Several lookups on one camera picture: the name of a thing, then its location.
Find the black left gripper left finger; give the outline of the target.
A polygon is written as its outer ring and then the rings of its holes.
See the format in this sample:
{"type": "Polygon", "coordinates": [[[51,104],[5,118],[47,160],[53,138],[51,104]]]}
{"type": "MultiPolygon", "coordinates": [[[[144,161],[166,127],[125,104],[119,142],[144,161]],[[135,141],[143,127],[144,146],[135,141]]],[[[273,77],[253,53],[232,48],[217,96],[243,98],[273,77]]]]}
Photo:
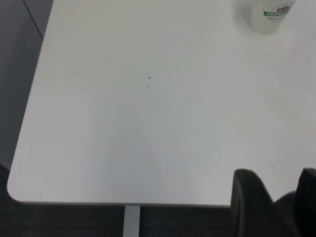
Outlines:
{"type": "Polygon", "coordinates": [[[255,172],[247,169],[234,172],[230,209],[232,236],[284,236],[284,220],[255,172]]]}

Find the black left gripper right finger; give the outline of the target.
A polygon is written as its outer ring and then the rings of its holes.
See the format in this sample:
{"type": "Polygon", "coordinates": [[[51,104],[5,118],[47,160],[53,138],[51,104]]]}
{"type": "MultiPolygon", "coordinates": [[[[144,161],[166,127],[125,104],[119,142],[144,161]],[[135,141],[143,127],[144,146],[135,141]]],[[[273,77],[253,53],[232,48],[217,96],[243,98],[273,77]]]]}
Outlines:
{"type": "Polygon", "coordinates": [[[316,236],[316,170],[304,168],[294,200],[294,220],[302,237],[316,236]]]}

